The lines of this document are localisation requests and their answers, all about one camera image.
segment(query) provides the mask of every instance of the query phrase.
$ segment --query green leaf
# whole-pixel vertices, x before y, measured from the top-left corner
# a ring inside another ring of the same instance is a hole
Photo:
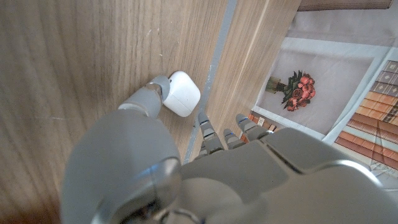
[[[293,90],[297,89],[297,86],[299,85],[299,81],[293,83]]]

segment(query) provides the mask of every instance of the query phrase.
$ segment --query wood grain surface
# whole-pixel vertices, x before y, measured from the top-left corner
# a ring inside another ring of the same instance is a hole
[[[73,145],[157,75],[203,89],[223,1],[2,1],[0,223],[59,223]],[[183,156],[193,116],[162,109]]]
[[[241,132],[235,116],[247,116],[254,106],[300,2],[238,1],[206,106],[220,138],[226,128]],[[199,132],[191,160],[202,139]]]

